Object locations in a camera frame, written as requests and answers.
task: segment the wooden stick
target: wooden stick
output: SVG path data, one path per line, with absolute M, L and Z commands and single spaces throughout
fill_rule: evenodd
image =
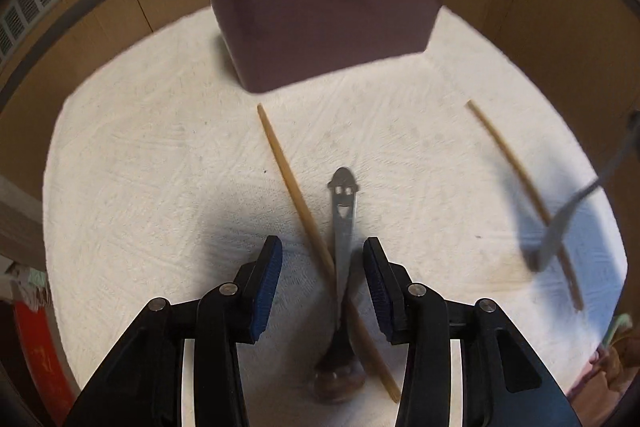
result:
M 539 192 L 536 190 L 533 182 L 531 181 L 531 178 L 527 174 L 527 171 L 513 154 L 500 132 L 494 127 L 494 125 L 489 121 L 489 119 L 484 115 L 484 113 L 474 103 L 474 101 L 469 100 L 468 102 L 466 102 L 466 107 L 471 110 L 475 117 L 478 118 L 482 126 L 494 139 L 494 142 L 498 146 L 498 149 L 500 149 L 502 155 L 516 173 L 516 176 L 520 180 L 520 183 L 522 184 L 526 195 L 529 197 L 529 201 L 531 201 L 531 204 L 533 204 L 533 207 L 540 216 L 540 219 L 543 221 L 543 223 L 545 223 L 546 226 L 548 226 L 551 222 L 551 214 L 549 214 L 549 211 L 546 209 L 546 206 L 542 202 L 542 198 L 540 197 Z M 558 260 L 560 261 L 562 272 L 564 272 L 564 277 L 569 285 L 569 292 L 571 293 L 574 307 L 577 311 L 582 311 L 584 309 L 584 300 L 582 299 L 582 293 L 580 292 L 580 287 L 578 286 L 578 279 L 575 275 L 574 267 L 571 264 L 569 255 L 564 249 L 564 245 L 562 245 L 562 247 L 558 251 Z
M 262 122 L 262 127 L 264 128 L 264 133 L 267 136 L 271 150 L 273 151 L 273 156 L 278 164 L 278 168 L 280 168 L 284 184 L 287 185 L 287 190 L 289 191 L 291 200 L 298 211 L 300 221 L 302 221 L 302 226 L 311 241 L 313 250 L 320 259 L 326 282 L 330 288 L 333 288 L 335 286 L 334 259 L 331 257 L 329 249 L 320 235 L 320 231 L 318 230 L 314 217 L 311 215 L 309 207 L 306 206 L 305 198 L 300 191 L 296 177 L 293 175 L 293 172 L 289 167 L 289 163 L 287 162 L 284 152 L 280 147 L 280 142 L 278 142 L 278 138 L 273 131 L 273 127 L 271 127 L 269 118 L 267 117 L 261 103 L 258 104 L 258 115 L 260 116 L 260 121 Z M 386 391 L 389 393 L 391 400 L 395 403 L 399 403 L 401 396 L 400 389 L 398 388 L 394 377 L 391 375 L 389 368 L 386 367 L 385 361 L 376 349 L 376 345 L 373 343 L 373 340 L 369 335 L 369 331 L 367 331 L 367 327 L 351 299 L 347 299 L 346 309 L 352 322 L 355 334 L 354 339 L 358 342 L 358 347 L 361 348 L 362 352 L 369 359 L 368 362 L 370 363 L 370 367 L 375 370 L 378 378 L 380 378 L 380 382 L 382 382 L 382 385 L 385 386 Z

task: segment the silver screw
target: silver screw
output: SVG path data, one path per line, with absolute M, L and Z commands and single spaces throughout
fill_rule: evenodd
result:
M 480 309 L 483 312 L 493 313 L 497 308 L 497 304 L 493 302 L 491 299 L 481 299 L 480 300 Z
M 232 282 L 225 282 L 222 286 L 220 286 L 218 290 L 222 295 L 235 295 L 238 291 L 238 286 L 236 286 Z
M 425 293 L 427 293 L 427 288 L 424 284 L 420 284 L 418 282 L 414 282 L 409 285 L 409 293 L 414 297 L 422 297 Z
M 166 301 L 162 297 L 156 297 L 155 299 L 151 299 L 147 307 L 153 312 L 159 312 L 162 308 L 166 306 Z

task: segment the white tablecloth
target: white tablecloth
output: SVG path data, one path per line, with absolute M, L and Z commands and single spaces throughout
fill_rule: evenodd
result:
M 326 183 L 349 166 L 361 187 L 358 241 L 377 235 L 391 261 L 446 299 L 495 299 L 567 390 L 620 295 L 620 234 L 604 193 L 596 193 L 565 240 L 586 303 L 575 312 L 558 261 L 542 274 L 524 264 L 521 249 L 535 247 L 543 226 L 465 107 L 470 98 L 505 135 L 552 212 L 594 176 L 536 87 L 447 9 L 423 54 L 268 94 L 238 85 L 210 9 L 94 73 L 58 118 L 44 184 L 47 269 L 80 386 L 149 299 L 201 297 L 277 234 L 284 265 L 268 329 L 255 346 L 239 346 L 252 426 L 394 423 L 398 407 L 376 380 L 348 405 L 309 396 L 333 306 L 260 126 L 255 107 L 262 102 L 327 236 Z M 366 286 L 357 292 L 401 385 L 406 348 L 386 344 Z M 187 426 L 191 369 L 188 357 Z M 459 367 L 453 374 L 452 425 L 459 425 Z

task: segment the chopstick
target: chopstick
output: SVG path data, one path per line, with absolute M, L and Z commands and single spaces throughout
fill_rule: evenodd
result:
M 474 101 L 469 100 L 468 102 L 466 102 L 466 107 L 471 110 L 475 117 L 478 118 L 482 126 L 494 139 L 494 142 L 498 146 L 498 149 L 500 149 L 500 152 L 502 152 L 502 155 L 508 161 L 509 165 L 511 165 L 511 168 L 520 180 L 520 183 L 522 184 L 522 187 L 524 188 L 529 201 L 531 201 L 533 208 L 535 208 L 538 216 L 543 221 L 543 223 L 548 226 L 551 222 L 551 214 L 549 214 L 549 211 L 546 209 L 546 206 L 542 202 L 542 197 L 540 197 L 540 193 L 535 188 L 524 166 L 519 162 L 514 153 L 511 151 L 510 147 L 507 145 L 507 142 L 505 142 L 500 132 L 494 127 L 491 121 L 485 116 L 485 114 L 474 103 Z M 564 273 L 564 277 L 567 281 L 567 284 L 569 285 L 569 293 L 571 293 L 571 299 L 574 304 L 574 308 L 576 309 L 576 311 L 582 311 L 584 309 L 584 300 L 582 299 L 580 286 L 578 286 L 578 279 L 575 275 L 574 267 L 571 264 L 569 255 L 564 249 L 564 245 L 562 245 L 562 247 L 558 251 L 558 261 L 560 262 L 562 272 Z
M 278 168 L 280 169 L 280 174 L 282 174 L 284 184 L 287 186 L 291 200 L 293 201 L 296 211 L 300 216 L 302 226 L 304 227 L 306 235 L 311 242 L 313 247 L 312 249 L 316 252 L 316 255 L 321 262 L 326 282 L 332 288 L 335 285 L 334 260 L 329 253 L 329 249 L 327 248 L 324 239 L 322 239 L 322 236 L 320 235 L 320 231 L 318 230 L 318 226 L 316 225 L 316 221 L 314 220 L 309 207 L 306 206 L 305 198 L 300 191 L 296 177 L 289 167 L 289 163 L 282 151 L 282 147 L 280 147 L 280 142 L 278 142 L 278 138 L 276 137 L 273 127 L 269 122 L 269 118 L 267 117 L 267 113 L 261 103 L 258 104 L 258 116 L 260 117 L 260 122 L 262 122 L 262 127 L 269 145 L 271 146 L 271 150 L 273 151 L 273 156 L 278 164 Z M 349 298 L 347 298 L 346 310 L 349 318 L 351 319 L 351 325 L 354 331 L 354 340 L 356 340 L 358 347 L 362 350 L 363 354 L 365 354 L 369 359 L 367 362 L 370 363 L 370 367 L 373 368 L 375 373 L 378 375 L 378 378 L 380 378 L 380 382 L 382 382 L 382 385 L 385 387 L 391 397 L 391 400 L 395 403 L 399 403 L 401 397 L 400 389 L 398 388 L 394 377 L 391 375 L 389 368 L 386 367 L 385 361 L 376 349 L 369 331 L 367 331 L 367 327 L 358 313 L 358 309 Z

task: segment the table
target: table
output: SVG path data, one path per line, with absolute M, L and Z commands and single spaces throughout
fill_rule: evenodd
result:
M 528 271 L 522 249 L 535 247 L 543 225 L 466 101 L 504 134 L 552 212 L 594 172 L 522 72 L 444 8 L 423 54 L 262 95 L 241 89 L 221 42 L 211 10 L 196 12 L 95 72 L 58 118 L 44 182 L 47 269 L 81 387 L 149 299 L 200 298 L 277 234 L 284 265 L 268 329 L 255 346 L 239 346 L 252 426 L 394 422 L 397 406 L 377 380 L 345 406 L 309 396 L 333 306 L 262 132 L 258 102 L 327 239 L 326 183 L 349 166 L 361 187 L 358 241 L 377 235 L 391 261 L 446 299 L 495 299 L 560 386 L 571 386 L 606 331 L 626 257 L 599 191 L 565 240 L 585 310 L 572 307 L 558 261 L 544 273 Z M 366 285 L 354 293 L 401 384 L 406 348 L 385 342 Z M 459 425 L 460 356 L 453 354 L 451 420 Z M 190 379 L 188 351 L 187 426 Z

